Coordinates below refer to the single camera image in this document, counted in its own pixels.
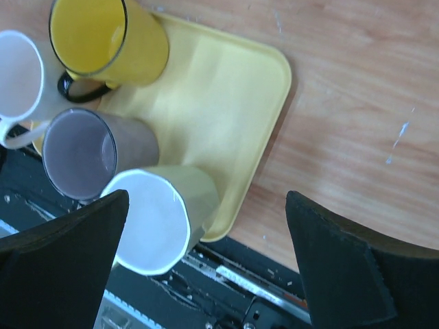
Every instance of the yellow mug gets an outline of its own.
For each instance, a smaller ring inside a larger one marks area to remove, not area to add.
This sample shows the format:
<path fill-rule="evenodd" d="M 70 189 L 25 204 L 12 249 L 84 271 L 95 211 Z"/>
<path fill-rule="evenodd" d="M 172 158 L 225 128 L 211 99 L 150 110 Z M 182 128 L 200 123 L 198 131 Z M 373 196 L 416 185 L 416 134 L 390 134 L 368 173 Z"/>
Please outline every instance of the yellow mug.
<path fill-rule="evenodd" d="M 97 99 L 120 84 L 152 83 L 169 55 L 165 30 L 135 0 L 55 0 L 49 35 L 67 69 L 58 91 L 74 103 Z M 71 85 L 80 78 L 104 85 L 85 95 L 70 95 Z"/>

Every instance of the tabletop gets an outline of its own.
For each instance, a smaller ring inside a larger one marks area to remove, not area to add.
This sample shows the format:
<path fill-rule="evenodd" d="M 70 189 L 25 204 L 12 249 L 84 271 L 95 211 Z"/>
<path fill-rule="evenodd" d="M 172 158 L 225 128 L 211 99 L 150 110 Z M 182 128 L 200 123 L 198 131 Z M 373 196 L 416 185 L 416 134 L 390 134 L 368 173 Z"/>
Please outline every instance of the tabletop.
<path fill-rule="evenodd" d="M 230 236 L 298 270 L 285 218 L 297 190 L 439 249 L 439 2 L 140 0 L 263 42 L 294 83 Z M 47 37 L 51 0 L 3 0 L 0 29 Z"/>

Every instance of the mug handle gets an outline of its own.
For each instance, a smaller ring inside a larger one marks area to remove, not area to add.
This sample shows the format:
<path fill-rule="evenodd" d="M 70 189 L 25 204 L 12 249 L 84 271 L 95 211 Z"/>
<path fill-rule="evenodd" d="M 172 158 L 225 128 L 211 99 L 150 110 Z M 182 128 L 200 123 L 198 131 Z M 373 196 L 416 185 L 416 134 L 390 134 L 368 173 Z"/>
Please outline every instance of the mug handle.
<path fill-rule="evenodd" d="M 104 96 L 106 93 L 112 90 L 106 84 L 103 84 L 98 89 L 95 89 L 85 95 L 72 96 L 69 94 L 69 90 L 74 81 L 75 80 L 67 72 L 64 72 L 58 80 L 58 92 L 65 99 L 71 101 L 72 103 L 88 103 Z"/>
<path fill-rule="evenodd" d="M 0 144 L 7 149 L 20 149 L 32 144 L 37 138 L 43 135 L 49 127 L 50 121 L 42 122 L 38 127 L 16 137 L 9 137 L 9 131 L 17 124 L 17 122 L 0 121 Z"/>

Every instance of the white mug handle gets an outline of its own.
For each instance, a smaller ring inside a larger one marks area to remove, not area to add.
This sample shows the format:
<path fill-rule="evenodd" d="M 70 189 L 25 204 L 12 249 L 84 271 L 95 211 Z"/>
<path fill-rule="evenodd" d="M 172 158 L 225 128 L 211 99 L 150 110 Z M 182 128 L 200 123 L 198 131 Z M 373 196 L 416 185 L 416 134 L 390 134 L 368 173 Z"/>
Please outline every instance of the white mug handle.
<path fill-rule="evenodd" d="M 16 124 L 17 122 L 9 122 L 5 120 L 0 121 L 0 144 L 7 149 L 20 149 L 28 146 L 45 133 L 47 127 L 49 127 L 50 121 L 42 122 L 38 127 L 29 132 L 25 132 L 24 134 L 16 137 L 8 138 L 9 131 Z"/>

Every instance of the tray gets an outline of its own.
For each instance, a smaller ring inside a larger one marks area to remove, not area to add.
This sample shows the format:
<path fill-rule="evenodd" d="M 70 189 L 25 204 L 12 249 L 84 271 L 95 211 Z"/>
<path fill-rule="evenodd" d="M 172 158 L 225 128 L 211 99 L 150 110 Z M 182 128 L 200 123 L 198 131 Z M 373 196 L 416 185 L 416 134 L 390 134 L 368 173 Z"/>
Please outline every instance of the tray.
<path fill-rule="evenodd" d="M 275 48 L 154 15 L 169 37 L 166 69 L 149 86 L 105 96 L 98 110 L 145 121 L 157 135 L 161 164 L 194 165 L 214 179 L 221 204 L 202 241 L 217 241 L 236 220 L 292 72 Z"/>

